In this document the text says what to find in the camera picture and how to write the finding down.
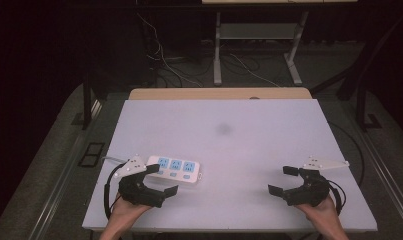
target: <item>table surface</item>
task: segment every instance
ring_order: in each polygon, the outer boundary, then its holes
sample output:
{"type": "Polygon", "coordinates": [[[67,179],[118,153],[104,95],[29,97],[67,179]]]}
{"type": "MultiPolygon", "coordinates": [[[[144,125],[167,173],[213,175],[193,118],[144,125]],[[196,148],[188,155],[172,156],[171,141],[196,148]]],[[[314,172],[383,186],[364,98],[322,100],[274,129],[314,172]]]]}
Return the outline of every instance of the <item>table surface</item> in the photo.
{"type": "MultiPolygon", "coordinates": [[[[282,89],[268,91],[281,92],[282,89]]],[[[132,92],[132,100],[124,104],[108,155],[139,154],[145,159],[161,155],[197,161],[203,177],[195,185],[180,184],[177,195],[166,199],[162,208],[145,213],[135,223],[133,231],[291,232],[313,229],[299,210],[269,195],[267,185],[284,189],[299,187],[301,177],[284,175],[282,167],[301,167],[311,155],[345,161],[316,100],[182,100],[177,95],[179,100],[136,100],[133,97],[143,99],[143,94],[133,95],[136,92],[145,92],[148,96],[150,91],[132,92]]],[[[103,185],[115,166],[114,162],[104,162],[84,228],[102,230],[105,227],[103,185]]],[[[321,173],[337,182],[347,194],[347,204],[341,213],[346,231],[376,230],[376,221],[350,170],[340,168],[321,173]]],[[[153,181],[148,176],[144,183],[157,190],[174,185],[153,181]]],[[[115,179],[111,183],[110,202],[117,184],[115,179]]]]}

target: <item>wire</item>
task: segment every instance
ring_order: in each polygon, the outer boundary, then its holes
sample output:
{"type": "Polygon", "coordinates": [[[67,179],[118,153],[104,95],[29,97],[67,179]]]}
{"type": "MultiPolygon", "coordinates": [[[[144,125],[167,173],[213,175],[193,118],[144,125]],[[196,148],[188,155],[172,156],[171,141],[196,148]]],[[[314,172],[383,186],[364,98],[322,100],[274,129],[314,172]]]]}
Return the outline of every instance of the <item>wire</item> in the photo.
{"type": "Polygon", "coordinates": [[[168,81],[173,87],[180,87],[180,88],[183,87],[182,79],[180,78],[180,76],[176,75],[174,72],[170,71],[170,69],[167,69],[167,68],[160,68],[160,70],[163,70],[163,71],[172,73],[173,76],[177,77],[177,79],[179,80],[179,83],[180,83],[179,85],[180,85],[180,86],[175,85],[170,79],[168,79],[167,77],[169,77],[169,76],[162,76],[162,77],[163,77],[166,81],[168,81]]]}
{"type": "Polygon", "coordinates": [[[235,66],[235,64],[232,63],[232,62],[230,62],[230,61],[228,61],[228,60],[226,60],[225,58],[220,57],[220,62],[221,62],[221,64],[222,64],[229,72],[231,72],[231,73],[234,73],[234,74],[237,74],[237,75],[241,75],[241,76],[250,75],[250,73],[247,72],[247,71],[244,71],[244,72],[237,72],[237,71],[235,71],[235,70],[232,70],[232,69],[228,66],[228,64],[231,64],[231,65],[234,65],[234,66],[235,66]]]}
{"type": "Polygon", "coordinates": [[[203,87],[202,84],[200,84],[200,83],[198,83],[198,82],[195,82],[195,81],[191,81],[191,80],[189,80],[189,79],[187,79],[187,78],[185,78],[185,77],[179,75],[176,71],[174,71],[173,68],[171,68],[171,67],[169,66],[169,64],[167,64],[166,60],[164,59],[164,50],[163,50],[163,47],[162,47],[161,45],[160,45],[160,53],[161,53],[161,59],[163,59],[164,65],[166,65],[166,67],[167,67],[168,69],[170,69],[170,71],[172,71],[172,72],[173,72],[174,74],[176,74],[178,77],[180,77],[181,79],[183,79],[183,80],[185,80],[185,81],[187,81],[187,82],[189,82],[189,83],[195,84],[195,85],[197,85],[198,87],[201,87],[201,88],[203,87]]]}
{"type": "MultiPolygon", "coordinates": [[[[173,70],[173,68],[171,68],[171,67],[169,66],[169,64],[167,63],[166,59],[164,58],[164,48],[163,48],[163,46],[161,45],[160,41],[158,40],[157,29],[156,29],[153,25],[151,25],[147,20],[145,20],[139,13],[137,13],[137,15],[138,15],[138,17],[139,17],[145,24],[147,24],[148,26],[150,26],[150,27],[154,30],[155,40],[156,40],[156,42],[157,42],[157,44],[158,44],[158,50],[157,50],[157,52],[155,52],[154,54],[160,53],[160,59],[163,60],[164,65],[165,65],[168,69],[170,69],[170,71],[172,71],[172,72],[173,72],[176,76],[178,76],[180,79],[183,79],[183,80],[185,80],[185,81],[187,81],[187,82],[189,82],[189,83],[195,84],[195,85],[197,85],[198,87],[203,87],[202,83],[198,83],[198,82],[195,82],[195,81],[191,81],[191,80],[189,80],[189,79],[187,79],[187,78],[185,78],[185,77],[179,75],[176,71],[173,70]]],[[[154,58],[154,57],[152,57],[152,56],[149,56],[149,55],[147,55],[147,56],[148,56],[149,58],[153,59],[153,60],[157,60],[156,58],[154,58]]]]}
{"type": "Polygon", "coordinates": [[[104,211],[105,211],[105,216],[107,219],[110,219],[111,216],[111,211],[110,211],[110,182],[111,178],[113,178],[114,173],[121,167],[124,166],[124,163],[118,165],[111,171],[110,176],[108,176],[107,182],[104,185],[104,211]]]}
{"type": "Polygon", "coordinates": [[[111,212],[111,210],[113,210],[114,205],[116,204],[116,202],[117,202],[120,198],[121,198],[121,195],[119,195],[119,196],[116,198],[116,200],[114,200],[113,204],[111,204],[111,206],[110,206],[110,212],[111,212]]]}
{"type": "Polygon", "coordinates": [[[359,187],[361,187],[361,185],[363,184],[363,180],[364,180],[364,175],[365,175],[365,171],[366,171],[366,164],[365,164],[365,160],[364,160],[364,156],[363,156],[363,152],[360,148],[360,145],[357,143],[357,141],[347,132],[345,131],[343,128],[341,128],[340,126],[336,125],[333,122],[328,121],[328,123],[336,128],[338,128],[340,131],[342,131],[348,138],[351,139],[351,141],[354,143],[354,145],[356,146],[359,154],[360,154],[360,160],[361,160],[361,174],[360,174],[360,178],[357,182],[357,185],[359,187]]]}
{"type": "Polygon", "coordinates": [[[173,67],[173,66],[170,66],[170,67],[175,69],[176,71],[186,75],[186,76],[190,76],[190,77],[202,76],[202,75],[206,74],[208,72],[208,70],[210,70],[211,66],[213,65],[213,60],[214,60],[214,58],[212,58],[211,61],[208,63],[207,68],[205,70],[203,70],[202,72],[199,72],[199,73],[191,73],[191,74],[189,74],[189,73],[183,72],[182,70],[180,70],[180,69],[178,69],[176,67],[173,67]]]}
{"type": "Polygon", "coordinates": [[[253,73],[249,68],[247,68],[247,66],[246,66],[237,56],[235,56],[235,55],[233,55],[233,54],[230,54],[230,55],[231,55],[232,57],[236,58],[236,60],[238,60],[238,61],[242,64],[242,66],[244,66],[244,68],[245,68],[249,73],[251,73],[251,75],[253,75],[254,77],[257,77],[257,78],[262,79],[262,80],[264,80],[264,81],[266,81],[266,82],[269,82],[269,83],[275,85],[276,87],[280,87],[280,86],[277,85],[276,83],[274,83],[274,82],[272,82],[272,81],[270,81],[270,80],[267,80],[267,79],[265,79],[265,78],[263,78],[263,77],[260,77],[260,76],[258,76],[257,74],[253,73]]]}
{"type": "Polygon", "coordinates": [[[151,58],[154,61],[160,61],[161,59],[152,57],[151,55],[147,54],[147,58],[151,58]]]}
{"type": "Polygon", "coordinates": [[[174,84],[170,79],[167,78],[167,76],[159,75],[159,78],[163,79],[166,82],[166,87],[167,87],[167,83],[170,83],[170,85],[172,85],[173,87],[182,88],[183,87],[182,86],[182,79],[179,76],[176,76],[176,75],[175,75],[175,77],[177,77],[177,79],[179,80],[179,83],[180,83],[179,85],[174,84]]]}
{"type": "Polygon", "coordinates": [[[345,194],[344,189],[342,189],[342,187],[339,186],[337,183],[335,183],[335,182],[333,182],[331,180],[328,180],[328,182],[330,182],[330,183],[334,184],[335,186],[337,186],[341,190],[342,195],[344,195],[344,202],[342,202],[342,205],[341,205],[341,210],[342,210],[342,208],[345,206],[345,203],[347,202],[347,195],[345,194]]]}
{"type": "Polygon", "coordinates": [[[250,67],[248,67],[248,65],[247,65],[246,63],[241,66],[240,62],[239,62],[239,63],[233,63],[233,62],[227,61],[226,59],[223,59],[223,60],[224,60],[225,62],[227,62],[227,63],[233,65],[234,67],[240,68],[240,69],[243,69],[243,70],[247,70],[247,68],[248,68],[248,70],[250,70],[250,71],[257,71],[257,70],[259,70],[259,69],[260,69],[260,64],[258,63],[258,61],[255,60],[254,58],[251,58],[251,57],[250,57],[249,59],[250,59],[251,61],[253,61],[253,62],[256,64],[256,67],[250,68],[250,67]]]}
{"type": "Polygon", "coordinates": [[[166,88],[168,88],[167,80],[163,76],[158,76],[158,78],[163,79],[164,84],[166,85],[166,88]]]}

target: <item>power strip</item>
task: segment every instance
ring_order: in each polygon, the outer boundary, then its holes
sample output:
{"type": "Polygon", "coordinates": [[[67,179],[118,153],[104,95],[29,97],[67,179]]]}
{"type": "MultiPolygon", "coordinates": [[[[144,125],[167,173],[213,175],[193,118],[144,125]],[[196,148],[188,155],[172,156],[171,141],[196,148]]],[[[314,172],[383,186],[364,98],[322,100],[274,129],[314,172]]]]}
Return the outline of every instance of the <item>power strip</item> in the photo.
{"type": "Polygon", "coordinates": [[[200,164],[195,161],[163,156],[151,156],[147,165],[159,164],[160,170],[147,176],[163,178],[184,183],[196,183],[201,179],[200,164]]]}

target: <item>white bracket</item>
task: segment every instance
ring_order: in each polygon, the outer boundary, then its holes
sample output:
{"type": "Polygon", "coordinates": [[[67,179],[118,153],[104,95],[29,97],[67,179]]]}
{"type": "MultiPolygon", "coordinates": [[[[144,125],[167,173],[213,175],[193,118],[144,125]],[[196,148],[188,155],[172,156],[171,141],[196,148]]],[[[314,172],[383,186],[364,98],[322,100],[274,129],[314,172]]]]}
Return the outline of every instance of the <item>white bracket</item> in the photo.
{"type": "Polygon", "coordinates": [[[114,173],[114,178],[126,177],[136,173],[145,172],[146,170],[147,167],[145,166],[145,163],[142,161],[142,158],[136,155],[131,159],[128,159],[126,164],[120,169],[118,169],[116,173],[114,173]]]}
{"type": "Polygon", "coordinates": [[[304,163],[303,168],[309,170],[326,170],[332,168],[349,167],[350,163],[348,161],[338,162],[333,160],[319,159],[310,156],[308,160],[304,163]]]}

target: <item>dark background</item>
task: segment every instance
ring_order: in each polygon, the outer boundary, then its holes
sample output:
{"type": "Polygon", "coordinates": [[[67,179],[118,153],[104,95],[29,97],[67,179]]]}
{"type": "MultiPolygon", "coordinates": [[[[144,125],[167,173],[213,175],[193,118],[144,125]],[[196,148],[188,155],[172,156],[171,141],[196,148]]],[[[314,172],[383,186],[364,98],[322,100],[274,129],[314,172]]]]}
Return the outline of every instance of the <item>dark background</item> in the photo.
{"type": "MultiPolygon", "coordinates": [[[[360,1],[369,2],[378,7],[312,10],[304,42],[379,38],[400,16],[403,1],[360,1]]],[[[287,19],[291,14],[294,11],[274,16],[287,19]]],[[[197,57],[200,39],[214,37],[214,13],[148,17],[160,29],[165,48],[192,58],[197,57]]],[[[229,13],[226,18],[270,20],[246,13],[229,13]]],[[[101,99],[109,92],[150,84],[152,72],[145,58],[149,38],[142,38],[140,30],[130,10],[70,9],[63,1],[0,1],[0,215],[65,100],[85,76],[101,99]]],[[[373,79],[370,89],[403,127],[403,22],[366,79],[373,79]]]]}

